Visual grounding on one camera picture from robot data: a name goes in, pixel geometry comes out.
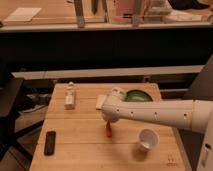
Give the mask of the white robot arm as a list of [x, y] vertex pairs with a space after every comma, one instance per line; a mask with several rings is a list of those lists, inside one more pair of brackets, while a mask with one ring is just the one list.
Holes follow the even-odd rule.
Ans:
[[127, 102], [126, 91], [113, 87], [101, 106], [105, 121], [135, 120], [203, 133], [197, 171], [213, 171], [213, 101]]

